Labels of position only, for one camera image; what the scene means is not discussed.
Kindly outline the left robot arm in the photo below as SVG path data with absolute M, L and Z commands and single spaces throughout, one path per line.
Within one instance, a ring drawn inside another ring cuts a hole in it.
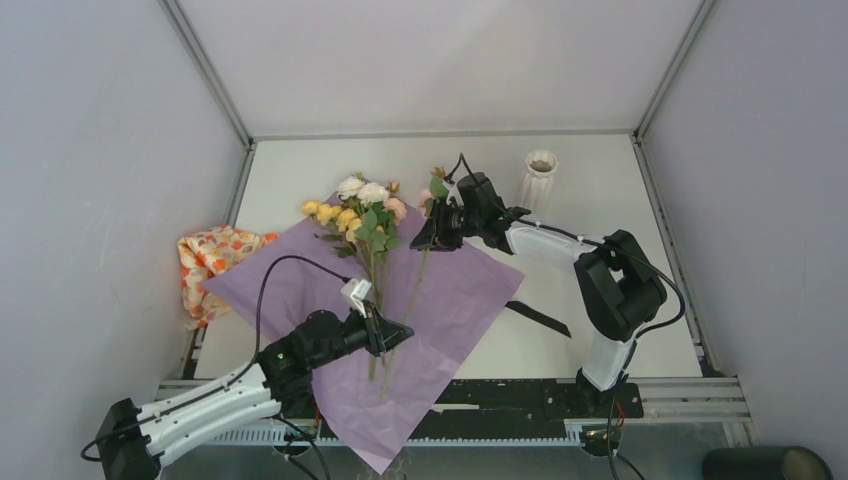
M 371 302 L 351 308 L 345 320 L 315 311 L 221 378 L 143 406 L 129 398 L 113 404 L 94 440 L 94 460 L 108 479 L 155 479 L 164 467 L 226 432 L 260 419 L 305 414 L 315 370 L 360 350 L 381 357 L 413 334 Z

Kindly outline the purple wrapping paper sheet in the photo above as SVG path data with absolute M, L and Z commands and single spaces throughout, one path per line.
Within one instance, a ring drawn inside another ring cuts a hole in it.
M 399 323 L 422 253 L 409 243 L 423 223 L 418 211 L 408 213 L 399 226 L 402 243 L 389 254 L 381 312 Z M 363 270 L 315 237 L 322 233 L 320 226 L 303 220 L 203 286 L 271 340 L 287 335 L 316 310 L 345 316 L 349 306 L 341 294 L 342 278 L 359 277 Z M 521 272 L 472 246 L 430 252 L 407 324 L 414 336 L 394 350 L 386 399 L 380 399 L 384 373 L 369 375 L 365 351 L 314 373 L 314 396 L 330 429 L 383 473 L 522 281 Z

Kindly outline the peach rose stem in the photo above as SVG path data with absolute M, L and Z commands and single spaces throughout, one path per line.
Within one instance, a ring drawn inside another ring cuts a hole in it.
M 406 204 L 397 197 L 400 190 L 400 183 L 393 181 L 387 185 L 389 192 L 388 198 L 383 202 L 384 209 L 389 212 L 392 222 L 395 225 L 401 223 L 407 216 Z

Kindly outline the black printed ribbon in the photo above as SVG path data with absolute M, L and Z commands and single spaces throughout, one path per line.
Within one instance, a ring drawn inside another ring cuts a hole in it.
M 569 328 L 564 323 L 544 314 L 539 310 L 530 307 L 529 305 L 523 302 L 517 300 L 510 300 L 505 304 L 505 308 L 521 316 L 524 316 L 525 318 L 541 326 L 551 329 L 560 335 L 563 335 L 567 338 L 572 337 Z

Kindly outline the yellow rose stem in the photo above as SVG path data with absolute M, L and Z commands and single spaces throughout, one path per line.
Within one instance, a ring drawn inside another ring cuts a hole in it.
M 359 200 L 344 200 L 339 205 L 307 201 L 301 213 L 325 233 L 315 237 L 331 245 L 339 258 L 353 259 L 372 283 L 374 303 L 384 306 L 385 266 L 390 236 L 382 221 L 382 203 L 363 204 Z

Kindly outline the white rose stem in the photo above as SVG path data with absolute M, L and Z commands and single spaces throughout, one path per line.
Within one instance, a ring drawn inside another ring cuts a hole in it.
M 386 207 L 390 190 L 355 174 L 337 187 L 340 213 L 334 220 L 340 244 L 333 250 L 340 258 L 352 257 L 372 283 L 373 302 L 383 307 L 384 280 L 390 240 L 395 233 L 393 214 Z

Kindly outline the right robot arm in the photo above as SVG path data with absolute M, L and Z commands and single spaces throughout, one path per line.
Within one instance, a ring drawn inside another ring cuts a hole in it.
M 618 400 L 638 337 L 668 299 L 673 283 L 645 256 L 636 238 L 617 230 L 597 239 L 545 224 L 529 209 L 507 207 L 481 172 L 459 181 L 435 175 L 425 202 L 426 221 L 415 250 L 449 252 L 477 237 L 508 255 L 570 269 L 595 336 L 577 378 L 579 406 L 605 415 Z

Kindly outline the pink rose stem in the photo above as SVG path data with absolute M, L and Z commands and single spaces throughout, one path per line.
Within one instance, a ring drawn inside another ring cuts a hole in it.
M 436 166 L 431 170 L 431 180 L 438 179 L 441 182 L 443 182 L 445 180 L 450 182 L 450 177 L 451 177 L 451 175 L 449 173 L 447 173 L 445 171 L 445 169 L 441 166 Z M 433 208 L 433 203 L 437 199 L 445 198 L 445 197 L 446 197 L 446 194 L 435 193 L 435 189 L 432 187 L 432 185 L 429 185 L 425 190 L 423 190 L 422 194 L 420 195 L 418 204 L 417 204 L 417 208 L 418 208 L 419 212 L 421 213 L 422 218 L 424 220 L 428 220 L 430 218 L 430 214 L 431 214 L 431 211 L 432 211 L 432 208 Z M 419 271 L 418 271 L 418 274 L 417 274 L 416 281 L 414 283 L 414 288 L 413 288 L 412 294 L 411 294 L 409 301 L 408 301 L 408 304 L 407 304 L 407 309 L 404 313 L 404 316 L 402 317 L 402 320 L 400 321 L 400 323 L 402 325 L 408 324 L 408 321 L 409 321 L 409 319 L 410 319 L 410 317 L 413 313 L 415 303 L 416 303 L 418 295 L 419 295 L 420 287 L 421 287 L 421 284 L 423 282 L 423 279 L 424 279 L 424 276 L 425 276 L 425 273 L 426 273 L 429 252 L 430 252 L 430 249 L 425 248 L 420 255 L 421 260 L 420 260 L 420 265 L 419 265 Z M 396 352 L 393 351 L 389 355 L 388 359 L 385 360 L 382 363 L 384 376 L 383 376 L 383 382 L 382 382 L 382 386 L 381 386 L 381 390 L 380 390 L 380 399 L 381 400 L 385 400 L 386 397 L 388 396 L 389 387 L 390 387 L 391 370 L 392 370 L 392 367 L 393 367 L 393 363 L 395 361 L 395 356 L 396 356 Z

